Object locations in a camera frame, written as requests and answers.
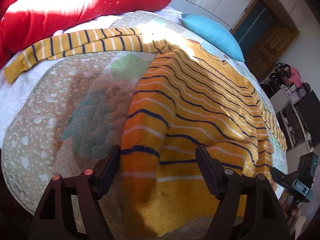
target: pink clothing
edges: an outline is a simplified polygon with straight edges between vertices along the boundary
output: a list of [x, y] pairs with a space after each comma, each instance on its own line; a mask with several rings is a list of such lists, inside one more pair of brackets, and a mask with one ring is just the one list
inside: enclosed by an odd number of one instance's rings
[[288, 79], [288, 81], [290, 83], [295, 84], [297, 88], [301, 87], [302, 86], [302, 82], [300, 80], [301, 77], [300, 77], [299, 71], [294, 67], [291, 67], [290, 71], [291, 71], [291, 77]]

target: quilted bedspread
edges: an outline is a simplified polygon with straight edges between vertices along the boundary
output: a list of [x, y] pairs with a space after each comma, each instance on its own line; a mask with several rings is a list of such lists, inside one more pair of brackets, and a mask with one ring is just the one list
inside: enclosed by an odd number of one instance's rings
[[[264, 107], [275, 115], [266, 95], [245, 66], [185, 28], [142, 11], [127, 15], [113, 26], [165, 27], [200, 42], [207, 51], [226, 60], [246, 77]], [[155, 56], [128, 51], [81, 54], [65, 58], [44, 74], [7, 130], [3, 144], [4, 178], [24, 208], [34, 213], [55, 173], [64, 177], [78, 175], [85, 168], [93, 167], [114, 144], [121, 144], [137, 83]], [[274, 152], [273, 166], [286, 172], [284, 151], [270, 130], [267, 131]], [[119, 179], [116, 177], [110, 194], [100, 201], [100, 206], [112, 232], [117, 239], [122, 239], [124, 217]], [[75, 207], [75, 215], [78, 227], [83, 230], [78, 207]], [[196, 239], [207, 229], [208, 223], [210, 219], [198, 218], [193, 224], [187, 223], [162, 238], [178, 239], [179, 235], [181, 239]], [[192, 236], [184, 233], [190, 228], [197, 228]]]

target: red pillow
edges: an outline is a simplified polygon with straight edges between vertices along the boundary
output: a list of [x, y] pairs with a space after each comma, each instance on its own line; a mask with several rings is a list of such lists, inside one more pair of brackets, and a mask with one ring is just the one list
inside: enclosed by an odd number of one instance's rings
[[100, 15], [157, 11], [171, 0], [16, 0], [0, 22], [0, 69], [12, 53]]

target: wooden door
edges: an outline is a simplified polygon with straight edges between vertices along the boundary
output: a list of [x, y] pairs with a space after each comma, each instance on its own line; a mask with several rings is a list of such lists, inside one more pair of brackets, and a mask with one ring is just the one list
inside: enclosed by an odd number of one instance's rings
[[275, 68], [276, 61], [298, 34], [298, 30], [277, 22], [268, 28], [250, 51], [244, 55], [245, 64], [259, 82], [270, 75]]

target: pillowcase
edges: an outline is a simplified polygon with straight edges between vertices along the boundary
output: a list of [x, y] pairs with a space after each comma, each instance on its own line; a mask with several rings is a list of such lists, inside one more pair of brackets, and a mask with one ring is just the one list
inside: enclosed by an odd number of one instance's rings
[[221, 24], [201, 15], [182, 14], [184, 26], [234, 60], [244, 62], [241, 48]]
[[33, 43], [100, 15], [157, 11], [171, 0], [17, 0], [0, 21], [0, 68]]

